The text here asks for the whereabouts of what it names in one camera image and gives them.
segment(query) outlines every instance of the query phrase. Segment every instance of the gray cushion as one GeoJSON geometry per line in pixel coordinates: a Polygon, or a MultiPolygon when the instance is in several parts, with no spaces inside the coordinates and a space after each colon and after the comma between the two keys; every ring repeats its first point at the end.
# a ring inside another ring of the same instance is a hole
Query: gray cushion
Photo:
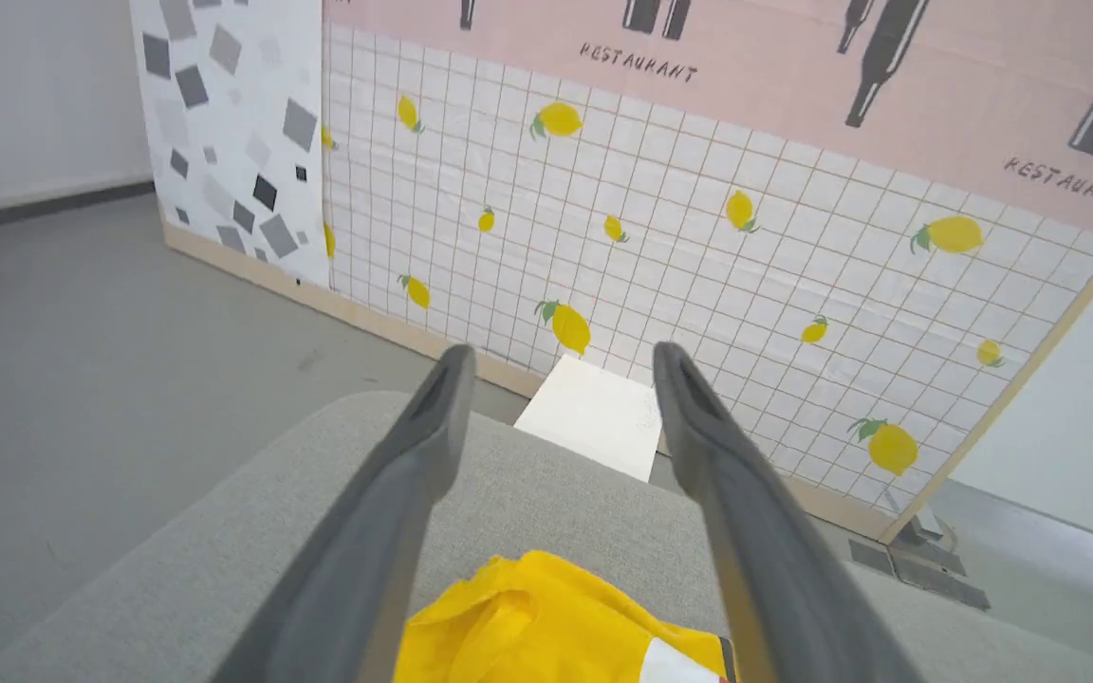
{"type": "MultiPolygon", "coordinates": [[[[406,393],[339,399],[273,441],[0,653],[0,682],[208,678],[406,393]]],[[[726,635],[693,503],[472,415],[412,610],[491,555],[546,550],[668,622],[726,635]]],[[[855,569],[929,680],[1093,680],[1093,658],[855,569]]]]}

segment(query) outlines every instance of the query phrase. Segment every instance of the baseboard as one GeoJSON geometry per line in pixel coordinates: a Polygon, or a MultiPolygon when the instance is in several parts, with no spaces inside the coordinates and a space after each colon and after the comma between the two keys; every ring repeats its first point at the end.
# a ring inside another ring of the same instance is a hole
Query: baseboard
{"type": "Polygon", "coordinates": [[[59,198],[36,199],[32,202],[0,208],[0,225],[21,220],[34,220],[34,217],[47,216],[49,213],[69,212],[72,209],[82,209],[104,202],[116,202],[118,199],[139,198],[142,195],[151,195],[153,191],[154,182],[146,180],[75,191],[73,195],[63,195],[59,198]]]}

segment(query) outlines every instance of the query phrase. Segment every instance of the grid pattern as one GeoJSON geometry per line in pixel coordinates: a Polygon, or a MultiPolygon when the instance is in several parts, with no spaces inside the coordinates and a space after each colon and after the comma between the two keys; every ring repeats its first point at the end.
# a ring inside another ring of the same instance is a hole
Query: grid pattern
{"type": "Polygon", "coordinates": [[[672,339],[778,471],[883,514],[927,485],[1093,275],[1093,233],[992,199],[546,74],[329,32],[337,291],[541,376],[568,353],[534,316],[544,298],[588,320],[585,362],[646,385],[651,345],[672,339]],[[403,96],[420,134],[396,117],[403,96]],[[579,133],[530,139],[555,101],[579,111],[579,133]],[[734,190],[757,233],[724,216],[734,190]],[[957,213],[984,246],[910,252],[918,228],[957,213]],[[628,242],[603,234],[608,215],[628,242]],[[409,305],[402,275],[427,284],[427,310],[409,305]],[[816,315],[827,333],[806,344],[816,315]],[[988,339],[1001,367],[976,357],[988,339]],[[849,438],[863,416],[916,438],[905,474],[849,438]]]}

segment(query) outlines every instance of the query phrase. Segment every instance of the yellow lemon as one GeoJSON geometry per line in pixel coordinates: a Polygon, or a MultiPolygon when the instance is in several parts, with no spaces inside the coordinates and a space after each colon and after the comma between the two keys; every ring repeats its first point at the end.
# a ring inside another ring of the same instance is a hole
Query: yellow lemon
{"type": "Polygon", "coordinates": [[[614,242],[625,242],[628,238],[622,231],[622,222],[615,216],[607,216],[607,237],[614,242]]]}
{"type": "Polygon", "coordinates": [[[491,233],[495,227],[495,213],[491,207],[483,207],[483,215],[478,216],[478,229],[480,233],[491,233]]]}
{"type": "Polygon", "coordinates": [[[1002,367],[1006,365],[1006,360],[1002,360],[1002,348],[998,346],[998,342],[992,341],[992,339],[982,341],[982,345],[976,348],[976,360],[979,360],[983,366],[1002,367]]]}
{"type": "Polygon", "coordinates": [[[984,245],[985,239],[982,238],[982,226],[975,220],[968,216],[947,216],[922,225],[922,229],[909,238],[909,251],[916,254],[915,246],[929,251],[930,243],[944,251],[962,255],[984,245]]]}
{"type": "Polygon", "coordinates": [[[812,319],[812,325],[803,329],[803,333],[799,335],[799,339],[801,339],[801,342],[807,342],[807,344],[816,344],[828,329],[830,321],[825,320],[824,316],[816,316],[812,319]]]}
{"type": "Polygon", "coordinates": [[[534,314],[541,314],[543,322],[550,322],[560,344],[584,355],[589,348],[589,323],[576,313],[576,308],[559,302],[538,302],[534,314]]]}
{"type": "Polygon", "coordinates": [[[322,221],[322,242],[325,242],[325,245],[327,245],[327,259],[329,261],[333,261],[334,260],[334,229],[331,229],[331,226],[329,224],[327,224],[326,221],[322,221]]]}
{"type": "Polygon", "coordinates": [[[529,138],[538,140],[539,136],[546,133],[567,138],[568,134],[580,130],[581,126],[584,125],[580,122],[580,114],[577,114],[571,104],[546,104],[534,117],[534,122],[529,125],[529,138]]]}
{"type": "Polygon", "coordinates": [[[407,290],[407,297],[411,298],[412,303],[421,308],[428,308],[428,287],[420,280],[411,275],[400,275],[399,284],[402,284],[403,290],[407,290]]]}
{"type": "Polygon", "coordinates": [[[415,113],[415,103],[408,95],[399,99],[399,120],[403,121],[403,126],[407,126],[407,129],[411,130],[412,133],[420,133],[424,130],[421,117],[415,113]]]}
{"type": "Polygon", "coordinates": [[[886,420],[862,419],[851,424],[849,432],[855,428],[859,431],[860,443],[871,436],[867,454],[871,455],[871,461],[880,466],[881,470],[892,471],[900,476],[918,459],[918,443],[914,437],[897,425],[889,424],[886,420]]]}
{"type": "Polygon", "coordinates": [[[759,221],[753,217],[753,199],[744,191],[733,191],[728,198],[728,220],[732,221],[732,227],[741,233],[756,233],[759,221]]]}

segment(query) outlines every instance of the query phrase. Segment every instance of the yellow bag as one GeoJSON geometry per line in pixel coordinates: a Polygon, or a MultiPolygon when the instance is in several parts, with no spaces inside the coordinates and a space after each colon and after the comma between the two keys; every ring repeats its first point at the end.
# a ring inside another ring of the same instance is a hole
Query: yellow bag
{"type": "Polygon", "coordinates": [[[492,557],[408,622],[395,683],[716,683],[728,641],[660,622],[555,555],[492,557]]]}

